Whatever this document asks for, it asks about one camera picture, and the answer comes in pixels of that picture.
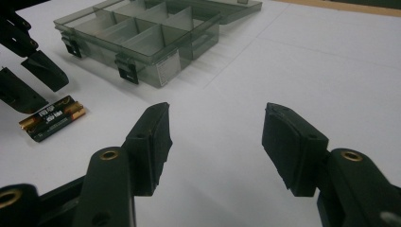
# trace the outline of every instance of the transparent organizer box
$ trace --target transparent organizer box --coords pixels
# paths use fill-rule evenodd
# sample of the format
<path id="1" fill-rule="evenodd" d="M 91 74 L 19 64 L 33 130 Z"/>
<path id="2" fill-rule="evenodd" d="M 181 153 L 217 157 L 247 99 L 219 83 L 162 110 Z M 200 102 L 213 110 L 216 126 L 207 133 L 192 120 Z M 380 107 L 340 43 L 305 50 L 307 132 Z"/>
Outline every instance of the transparent organizer box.
<path id="1" fill-rule="evenodd" d="M 259 11 L 238 0 L 108 0 L 54 21 L 69 53 L 162 87 L 218 42 L 219 24 Z"/>

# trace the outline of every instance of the battery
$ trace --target battery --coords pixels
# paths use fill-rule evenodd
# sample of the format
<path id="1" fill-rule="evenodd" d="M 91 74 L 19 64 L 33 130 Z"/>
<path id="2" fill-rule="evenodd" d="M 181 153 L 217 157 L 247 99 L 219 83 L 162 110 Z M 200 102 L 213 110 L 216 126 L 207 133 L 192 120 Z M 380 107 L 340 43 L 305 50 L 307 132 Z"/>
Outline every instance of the battery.
<path id="1" fill-rule="evenodd" d="M 20 126 L 34 141 L 41 142 L 85 113 L 82 104 L 67 96 L 21 121 Z"/>

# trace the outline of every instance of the wooden edge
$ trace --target wooden edge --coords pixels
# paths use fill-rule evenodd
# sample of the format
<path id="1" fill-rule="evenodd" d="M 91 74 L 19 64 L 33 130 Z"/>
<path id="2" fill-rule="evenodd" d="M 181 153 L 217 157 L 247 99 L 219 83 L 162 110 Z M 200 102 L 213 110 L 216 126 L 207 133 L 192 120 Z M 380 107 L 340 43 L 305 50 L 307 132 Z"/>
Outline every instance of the wooden edge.
<path id="1" fill-rule="evenodd" d="M 323 0 L 275 0 L 275 1 L 311 6 L 311 7 L 320 7 L 326 9 L 337 9 L 344 11 L 364 12 L 378 15 L 401 17 L 400 9 L 369 7 L 369 6 L 340 3 L 340 2 L 330 2 Z"/>

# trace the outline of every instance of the white table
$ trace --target white table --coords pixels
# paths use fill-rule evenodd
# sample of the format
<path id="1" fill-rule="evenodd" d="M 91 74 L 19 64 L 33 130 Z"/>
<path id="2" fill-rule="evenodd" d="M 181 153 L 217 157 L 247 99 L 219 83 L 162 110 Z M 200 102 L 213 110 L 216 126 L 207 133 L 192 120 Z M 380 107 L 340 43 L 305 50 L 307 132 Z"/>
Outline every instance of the white table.
<path id="1" fill-rule="evenodd" d="M 264 1 L 156 89 L 67 53 L 53 20 L 97 2 L 18 12 L 70 79 L 56 94 L 0 46 L 1 64 L 49 102 L 71 95 L 87 108 L 38 144 L 19 128 L 27 115 L 0 102 L 0 187 L 31 183 L 42 195 L 75 180 L 94 152 L 121 146 L 146 107 L 165 101 L 174 144 L 154 196 L 136 198 L 138 226 L 321 226 L 316 198 L 294 198 L 261 146 L 267 102 L 304 117 L 330 150 L 365 153 L 401 185 L 401 18 Z"/>

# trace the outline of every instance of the plastic storage box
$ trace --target plastic storage box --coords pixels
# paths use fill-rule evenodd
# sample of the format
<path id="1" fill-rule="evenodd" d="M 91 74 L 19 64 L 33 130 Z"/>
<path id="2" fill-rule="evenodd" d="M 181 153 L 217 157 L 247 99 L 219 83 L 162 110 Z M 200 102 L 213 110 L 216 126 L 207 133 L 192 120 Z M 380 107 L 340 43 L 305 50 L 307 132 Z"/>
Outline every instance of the plastic storage box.
<path id="1" fill-rule="evenodd" d="M 246 0 L 108 0 L 54 23 L 69 53 L 114 67 L 133 83 L 162 87 L 218 42 L 219 24 L 261 6 Z"/>

